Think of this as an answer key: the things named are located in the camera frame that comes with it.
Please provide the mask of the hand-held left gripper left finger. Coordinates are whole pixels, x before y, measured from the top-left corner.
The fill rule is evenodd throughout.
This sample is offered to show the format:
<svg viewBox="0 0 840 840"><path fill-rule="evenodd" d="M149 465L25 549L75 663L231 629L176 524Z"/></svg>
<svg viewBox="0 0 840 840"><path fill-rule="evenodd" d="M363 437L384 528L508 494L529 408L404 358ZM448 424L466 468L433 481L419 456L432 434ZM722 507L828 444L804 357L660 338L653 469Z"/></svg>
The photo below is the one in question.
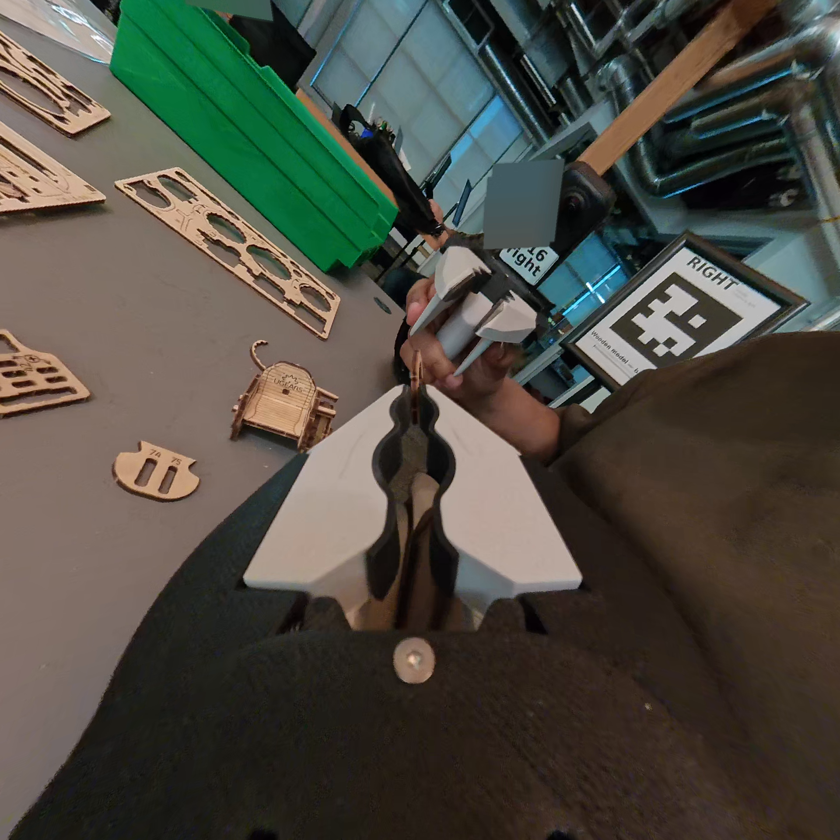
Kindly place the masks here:
<svg viewBox="0 0 840 840"><path fill-rule="evenodd" d="M374 454L402 392L392 388L309 450L244 572L250 590L331 597L352 629L395 626L411 516L378 483Z"/></svg>

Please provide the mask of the metal vent pipes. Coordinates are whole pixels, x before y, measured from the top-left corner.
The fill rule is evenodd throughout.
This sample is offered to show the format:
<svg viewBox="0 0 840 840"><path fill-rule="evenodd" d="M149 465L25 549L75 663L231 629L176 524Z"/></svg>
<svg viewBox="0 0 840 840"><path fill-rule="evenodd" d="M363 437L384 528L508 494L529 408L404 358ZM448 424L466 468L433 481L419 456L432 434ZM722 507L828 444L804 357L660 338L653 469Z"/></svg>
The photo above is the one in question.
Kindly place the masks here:
<svg viewBox="0 0 840 840"><path fill-rule="evenodd" d="M580 161L603 175L630 153L648 191L672 197L745 169L792 159L820 223L838 227L838 2L726 2L643 90L616 59L612 123ZM684 170L657 173L639 149L658 123L688 121Z"/></svg>

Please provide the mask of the rounded two-slot wooden piece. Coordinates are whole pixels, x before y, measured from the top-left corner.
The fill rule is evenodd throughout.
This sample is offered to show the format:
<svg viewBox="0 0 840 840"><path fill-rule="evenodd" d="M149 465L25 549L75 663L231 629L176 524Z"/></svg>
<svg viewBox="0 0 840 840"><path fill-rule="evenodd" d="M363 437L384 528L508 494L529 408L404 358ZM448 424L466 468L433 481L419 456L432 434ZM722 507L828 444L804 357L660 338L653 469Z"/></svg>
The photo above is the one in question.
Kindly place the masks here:
<svg viewBox="0 0 840 840"><path fill-rule="evenodd" d="M194 464L194 458L140 441L135 451L116 456L112 473L121 488L134 495L173 502L191 496L200 486L201 479L193 472Z"/></svg>

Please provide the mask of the framed marker sign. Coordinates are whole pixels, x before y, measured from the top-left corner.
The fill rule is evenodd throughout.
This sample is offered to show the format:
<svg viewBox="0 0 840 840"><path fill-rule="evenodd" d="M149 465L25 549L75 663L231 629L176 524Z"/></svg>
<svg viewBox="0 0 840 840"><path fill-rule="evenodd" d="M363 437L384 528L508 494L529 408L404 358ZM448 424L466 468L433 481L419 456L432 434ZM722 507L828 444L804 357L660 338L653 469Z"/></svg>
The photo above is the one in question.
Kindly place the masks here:
<svg viewBox="0 0 840 840"><path fill-rule="evenodd" d="M579 324L563 348L614 392L645 371L771 333L809 304L685 232Z"/></svg>

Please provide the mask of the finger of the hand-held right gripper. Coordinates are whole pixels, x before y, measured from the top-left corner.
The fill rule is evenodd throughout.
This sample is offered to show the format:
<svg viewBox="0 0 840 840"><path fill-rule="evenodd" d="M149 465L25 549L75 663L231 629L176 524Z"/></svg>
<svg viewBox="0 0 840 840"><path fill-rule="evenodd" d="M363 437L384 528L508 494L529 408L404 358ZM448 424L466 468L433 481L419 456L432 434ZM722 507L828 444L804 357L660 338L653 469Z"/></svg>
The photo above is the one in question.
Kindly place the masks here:
<svg viewBox="0 0 840 840"><path fill-rule="evenodd" d="M491 314L491 303L478 294L469 297L478 281L489 277L489 267L471 249L448 248L437 261L432 276L409 280L406 293L406 336L420 338L446 330L465 332L467 338L491 335L482 325Z"/></svg>
<svg viewBox="0 0 840 840"><path fill-rule="evenodd" d="M461 361L454 376L460 376L493 343L520 343L536 329L538 312L522 299L503 299L475 330L478 341Z"/></svg>

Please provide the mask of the clear plastic sheet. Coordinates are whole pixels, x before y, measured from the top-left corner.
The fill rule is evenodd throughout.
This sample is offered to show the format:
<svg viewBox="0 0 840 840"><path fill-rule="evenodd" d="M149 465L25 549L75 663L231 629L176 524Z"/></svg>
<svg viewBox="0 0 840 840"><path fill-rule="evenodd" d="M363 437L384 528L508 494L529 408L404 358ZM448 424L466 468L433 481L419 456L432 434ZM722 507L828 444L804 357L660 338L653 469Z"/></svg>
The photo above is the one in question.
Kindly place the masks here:
<svg viewBox="0 0 840 840"><path fill-rule="evenodd" d="M89 1L2 1L1 18L109 65L117 28Z"/></svg>

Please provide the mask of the person's brown sweater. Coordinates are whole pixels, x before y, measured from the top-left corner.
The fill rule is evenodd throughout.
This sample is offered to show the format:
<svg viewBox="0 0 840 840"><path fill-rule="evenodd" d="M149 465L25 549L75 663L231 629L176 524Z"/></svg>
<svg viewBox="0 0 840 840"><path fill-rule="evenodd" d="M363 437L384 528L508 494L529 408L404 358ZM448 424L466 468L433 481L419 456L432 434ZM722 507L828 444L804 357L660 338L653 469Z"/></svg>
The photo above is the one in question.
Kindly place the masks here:
<svg viewBox="0 0 840 840"><path fill-rule="evenodd" d="M756 339L560 412L531 476L584 593L542 627L665 706L773 838L838 838L838 332Z"/></svg>

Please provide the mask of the person's right forearm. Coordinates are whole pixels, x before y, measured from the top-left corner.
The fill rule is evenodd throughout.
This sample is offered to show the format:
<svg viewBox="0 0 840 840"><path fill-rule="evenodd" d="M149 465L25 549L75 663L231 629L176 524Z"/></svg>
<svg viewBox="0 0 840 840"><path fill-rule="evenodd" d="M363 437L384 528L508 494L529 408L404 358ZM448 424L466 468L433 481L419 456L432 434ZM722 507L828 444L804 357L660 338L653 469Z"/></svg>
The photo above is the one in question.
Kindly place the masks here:
<svg viewBox="0 0 840 840"><path fill-rule="evenodd" d="M512 379L486 393L459 395L458 402L520 455L548 464L558 454L560 416Z"/></svg>

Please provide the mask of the grid-cut wooden piece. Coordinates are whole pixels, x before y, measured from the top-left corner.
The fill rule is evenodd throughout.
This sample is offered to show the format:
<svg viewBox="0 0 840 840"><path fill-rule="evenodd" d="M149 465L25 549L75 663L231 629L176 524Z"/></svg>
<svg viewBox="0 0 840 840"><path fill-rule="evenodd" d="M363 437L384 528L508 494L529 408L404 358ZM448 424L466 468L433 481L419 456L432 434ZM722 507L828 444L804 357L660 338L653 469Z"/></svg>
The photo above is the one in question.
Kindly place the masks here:
<svg viewBox="0 0 840 840"><path fill-rule="evenodd" d="M54 354L33 350L1 330L1 418L82 403L88 388Z"/></svg>

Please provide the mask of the background wooden desk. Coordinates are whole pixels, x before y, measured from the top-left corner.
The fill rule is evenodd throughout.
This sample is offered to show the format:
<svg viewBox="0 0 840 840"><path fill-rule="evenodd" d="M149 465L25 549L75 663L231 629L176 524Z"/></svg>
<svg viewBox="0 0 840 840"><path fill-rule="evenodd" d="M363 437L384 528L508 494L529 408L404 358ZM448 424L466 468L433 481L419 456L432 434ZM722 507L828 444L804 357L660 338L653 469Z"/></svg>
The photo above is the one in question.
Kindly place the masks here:
<svg viewBox="0 0 840 840"><path fill-rule="evenodd" d="M335 143L346 153L351 160L356 163L363 173L365 173L369 179L377 186L377 188L385 195L388 200L396 207L396 199L392 190L384 184L383 180L376 174L372 168L366 163L366 161L359 155L357 150L352 146L352 144L347 140L347 138L341 133L340 129L337 128L330 119L328 119L327 115L319 108L319 106L314 103L302 89L298 89L296 92L296 97L299 102L310 112L311 116L315 118L319 124L327 131L327 133L332 137Z"/></svg>

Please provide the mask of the gear-holed wooden puzzle sheet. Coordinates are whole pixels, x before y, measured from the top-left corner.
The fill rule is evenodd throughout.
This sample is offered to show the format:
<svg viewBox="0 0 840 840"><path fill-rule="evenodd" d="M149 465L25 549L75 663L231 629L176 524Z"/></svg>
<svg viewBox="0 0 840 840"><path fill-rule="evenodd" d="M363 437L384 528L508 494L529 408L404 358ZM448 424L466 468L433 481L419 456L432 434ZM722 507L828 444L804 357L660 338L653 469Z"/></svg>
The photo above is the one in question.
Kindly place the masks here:
<svg viewBox="0 0 840 840"><path fill-rule="evenodd" d="M328 339L340 296L182 168L114 185L303 328Z"/></svg>

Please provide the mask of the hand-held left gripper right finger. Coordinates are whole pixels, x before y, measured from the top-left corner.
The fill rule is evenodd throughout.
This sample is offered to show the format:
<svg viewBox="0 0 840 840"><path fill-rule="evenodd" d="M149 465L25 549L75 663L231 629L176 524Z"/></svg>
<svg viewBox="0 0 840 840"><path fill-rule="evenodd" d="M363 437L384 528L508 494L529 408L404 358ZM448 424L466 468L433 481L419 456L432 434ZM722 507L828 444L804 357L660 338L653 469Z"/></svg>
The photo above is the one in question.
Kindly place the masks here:
<svg viewBox="0 0 840 840"><path fill-rule="evenodd" d="M434 387L420 389L426 472L436 484L433 581L474 625L491 604L575 591L582 573L518 451Z"/></svg>

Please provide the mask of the small wooden cone model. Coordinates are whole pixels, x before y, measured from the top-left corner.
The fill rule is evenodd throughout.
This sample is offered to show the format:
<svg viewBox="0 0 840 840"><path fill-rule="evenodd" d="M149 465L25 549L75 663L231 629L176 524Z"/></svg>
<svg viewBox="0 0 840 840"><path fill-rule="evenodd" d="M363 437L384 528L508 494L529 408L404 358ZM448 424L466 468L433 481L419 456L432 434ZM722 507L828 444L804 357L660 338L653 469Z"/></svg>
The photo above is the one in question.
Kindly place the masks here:
<svg viewBox="0 0 840 840"><path fill-rule="evenodd" d="M236 440L245 426L293 440L297 451L307 453L331 435L339 397L317 386L310 372L285 360L264 364L257 349L267 341L255 341L250 358L258 374L233 408L230 438Z"/></svg>

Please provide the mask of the black bag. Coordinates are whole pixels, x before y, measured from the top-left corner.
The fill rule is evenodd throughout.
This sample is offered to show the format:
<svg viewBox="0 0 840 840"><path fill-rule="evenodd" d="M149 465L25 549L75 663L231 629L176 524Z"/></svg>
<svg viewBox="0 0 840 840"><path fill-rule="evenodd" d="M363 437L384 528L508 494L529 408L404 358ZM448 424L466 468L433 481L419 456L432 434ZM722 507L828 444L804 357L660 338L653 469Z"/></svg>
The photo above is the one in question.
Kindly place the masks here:
<svg viewBox="0 0 840 840"><path fill-rule="evenodd" d="M352 104L332 106L332 121L342 135L392 192L401 224L420 235L438 238L445 232L427 196L409 175L395 151L396 135L386 122L368 122Z"/></svg>

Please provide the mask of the person's right hand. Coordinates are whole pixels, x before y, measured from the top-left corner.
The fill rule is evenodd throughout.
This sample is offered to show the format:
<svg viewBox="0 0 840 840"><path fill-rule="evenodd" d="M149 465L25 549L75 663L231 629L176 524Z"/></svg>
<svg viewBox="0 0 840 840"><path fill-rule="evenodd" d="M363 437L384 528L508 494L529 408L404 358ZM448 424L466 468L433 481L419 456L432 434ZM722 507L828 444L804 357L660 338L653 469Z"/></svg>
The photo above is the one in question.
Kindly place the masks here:
<svg viewBox="0 0 840 840"><path fill-rule="evenodd" d="M521 354L520 346L515 343L493 343L469 368L457 374L456 370L476 344L476 339L471 338L462 353L454 358L448 357L438 340L438 334L453 319L451 310L440 313L414 335L409 334L435 294L434 282L434 277L420 279L408 291L406 318L395 342L395 369L400 371L404 366L410 371L414 356L418 354L426 385L436 387L456 402L466 405L479 403L501 388Z"/></svg>

